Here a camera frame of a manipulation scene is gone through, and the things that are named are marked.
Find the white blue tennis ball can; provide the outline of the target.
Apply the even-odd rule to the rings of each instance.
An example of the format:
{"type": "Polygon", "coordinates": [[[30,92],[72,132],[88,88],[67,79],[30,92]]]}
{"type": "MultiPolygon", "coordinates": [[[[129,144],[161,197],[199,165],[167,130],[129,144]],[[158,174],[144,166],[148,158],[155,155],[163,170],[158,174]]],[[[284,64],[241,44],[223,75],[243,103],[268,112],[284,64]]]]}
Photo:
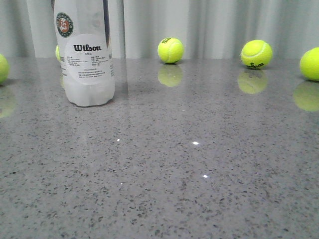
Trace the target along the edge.
{"type": "Polygon", "coordinates": [[[106,0],[56,0],[54,23],[67,99],[98,106],[114,96],[115,79],[106,0]]]}

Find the centre yellow tennis ball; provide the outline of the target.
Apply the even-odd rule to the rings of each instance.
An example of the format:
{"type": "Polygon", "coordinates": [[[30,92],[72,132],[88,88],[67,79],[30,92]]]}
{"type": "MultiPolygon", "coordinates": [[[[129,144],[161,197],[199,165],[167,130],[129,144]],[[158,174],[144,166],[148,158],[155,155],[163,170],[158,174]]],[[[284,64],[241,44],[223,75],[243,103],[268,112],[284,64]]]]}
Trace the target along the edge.
{"type": "Polygon", "coordinates": [[[158,45],[158,56],[166,64],[173,64],[182,59],[183,43],[177,38],[164,38],[158,45]]]}

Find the yellow Wilson tennis ball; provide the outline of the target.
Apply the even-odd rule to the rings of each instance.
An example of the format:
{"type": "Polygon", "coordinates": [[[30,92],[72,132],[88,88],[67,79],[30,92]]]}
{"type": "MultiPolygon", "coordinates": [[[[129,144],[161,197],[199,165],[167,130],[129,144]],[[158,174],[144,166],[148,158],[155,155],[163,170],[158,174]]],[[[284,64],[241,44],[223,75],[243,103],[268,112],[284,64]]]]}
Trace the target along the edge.
{"type": "Polygon", "coordinates": [[[272,48],[270,44],[264,40],[252,40],[247,42],[240,53],[241,62],[251,69],[260,69],[268,65],[272,56],[272,48]]]}

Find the yellow Roland Garros tennis ball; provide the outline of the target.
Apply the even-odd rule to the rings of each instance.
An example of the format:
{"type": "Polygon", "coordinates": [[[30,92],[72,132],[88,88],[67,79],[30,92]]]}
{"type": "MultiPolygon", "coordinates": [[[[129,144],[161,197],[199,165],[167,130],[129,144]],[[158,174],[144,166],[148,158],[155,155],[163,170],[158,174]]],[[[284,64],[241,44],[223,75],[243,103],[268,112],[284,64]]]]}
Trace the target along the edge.
{"type": "Polygon", "coordinates": [[[59,46],[58,45],[56,46],[56,49],[55,49],[55,56],[56,56],[56,59],[60,62],[61,59],[60,59],[60,53],[59,53],[59,46]]]}

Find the far-right yellow tennis ball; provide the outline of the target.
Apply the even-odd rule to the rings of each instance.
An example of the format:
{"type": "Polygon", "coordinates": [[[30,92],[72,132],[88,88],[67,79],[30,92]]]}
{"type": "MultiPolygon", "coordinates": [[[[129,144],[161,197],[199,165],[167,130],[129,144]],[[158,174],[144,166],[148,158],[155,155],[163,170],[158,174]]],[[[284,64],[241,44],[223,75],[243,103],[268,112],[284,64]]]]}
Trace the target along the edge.
{"type": "Polygon", "coordinates": [[[319,48],[307,51],[300,59],[300,71],[306,78],[319,80],[319,48]]]}

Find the far-left yellow tennis ball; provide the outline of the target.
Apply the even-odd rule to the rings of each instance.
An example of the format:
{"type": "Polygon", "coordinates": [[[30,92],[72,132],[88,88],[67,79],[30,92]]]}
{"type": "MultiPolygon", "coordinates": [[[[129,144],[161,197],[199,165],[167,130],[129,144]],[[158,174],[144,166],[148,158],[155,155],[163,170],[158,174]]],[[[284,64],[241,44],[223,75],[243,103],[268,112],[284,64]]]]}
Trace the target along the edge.
{"type": "Polygon", "coordinates": [[[9,69],[10,69],[10,66],[7,59],[2,54],[0,54],[0,83],[1,84],[8,78],[9,69]]]}

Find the grey-white pleated curtain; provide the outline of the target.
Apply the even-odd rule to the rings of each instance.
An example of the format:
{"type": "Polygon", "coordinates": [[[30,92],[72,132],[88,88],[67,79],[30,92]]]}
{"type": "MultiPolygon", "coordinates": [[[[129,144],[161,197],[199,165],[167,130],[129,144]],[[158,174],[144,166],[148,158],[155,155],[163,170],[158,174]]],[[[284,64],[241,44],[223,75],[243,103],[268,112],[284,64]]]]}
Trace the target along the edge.
{"type": "MultiPolygon", "coordinates": [[[[184,58],[237,58],[254,39],[273,55],[298,59],[319,44],[316,0],[111,0],[114,58],[156,58],[159,42],[176,37],[184,58]]],[[[56,35],[49,0],[0,3],[0,52],[6,57],[53,57],[56,35]]]]}

